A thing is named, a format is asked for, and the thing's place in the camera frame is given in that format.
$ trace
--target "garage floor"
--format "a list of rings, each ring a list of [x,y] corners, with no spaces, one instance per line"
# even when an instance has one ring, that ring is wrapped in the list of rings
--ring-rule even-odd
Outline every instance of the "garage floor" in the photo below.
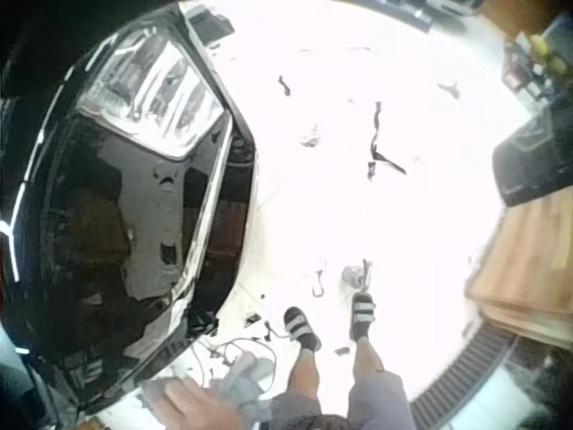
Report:
[[[341,3],[216,5],[236,33],[210,53],[254,133],[259,178],[238,280],[219,313],[218,336],[202,342],[262,338],[264,321],[284,333],[282,315],[298,305],[323,343],[323,411],[346,414],[354,291],[340,275],[367,258],[378,306],[370,338],[412,400],[464,347],[468,324],[479,324],[464,282],[502,210],[492,150],[528,117],[500,82],[502,35],[483,18],[446,19],[427,35]],[[438,87],[453,82],[459,100]],[[367,179],[376,101],[378,151],[407,176],[379,163]],[[313,148],[301,144],[312,138]],[[321,268],[325,295],[315,298]],[[245,329],[253,313],[262,321]],[[286,388],[298,352],[272,339],[278,366],[267,397]],[[346,346],[349,355],[335,354]],[[207,379],[210,369],[224,374],[205,348],[195,351]],[[191,351],[175,365],[203,379]],[[101,417],[112,428],[154,427],[136,399]]]

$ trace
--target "person's hand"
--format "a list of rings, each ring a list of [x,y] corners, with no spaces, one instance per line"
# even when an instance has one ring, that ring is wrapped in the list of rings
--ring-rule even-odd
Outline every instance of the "person's hand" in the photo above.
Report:
[[[209,395],[193,379],[167,384],[150,381],[144,393],[168,430],[244,430],[236,410]]]

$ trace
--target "car headlight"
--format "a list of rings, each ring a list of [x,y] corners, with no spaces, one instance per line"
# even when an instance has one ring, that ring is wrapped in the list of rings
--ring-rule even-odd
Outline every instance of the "car headlight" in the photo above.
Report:
[[[136,30],[119,43],[77,107],[174,159],[184,157],[223,113],[183,47],[157,27]]]

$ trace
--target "shorts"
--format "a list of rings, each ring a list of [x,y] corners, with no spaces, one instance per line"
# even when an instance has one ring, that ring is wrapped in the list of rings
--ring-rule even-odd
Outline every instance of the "shorts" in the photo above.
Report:
[[[284,392],[270,403],[269,430],[293,428],[301,418],[321,415],[321,404],[297,392]],[[348,394],[348,422],[353,430],[415,430],[402,379],[392,372],[373,374]]]

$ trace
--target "foot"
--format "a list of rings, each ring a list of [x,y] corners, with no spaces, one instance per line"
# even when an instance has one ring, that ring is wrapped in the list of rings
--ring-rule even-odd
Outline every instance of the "foot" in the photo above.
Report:
[[[374,322],[376,305],[368,293],[356,293],[352,297],[352,317],[350,321],[350,339],[358,341],[368,338],[370,324]]]
[[[312,331],[306,315],[298,307],[289,307],[285,312],[285,328],[291,340],[301,344],[301,348],[316,352],[322,347],[319,337]]]

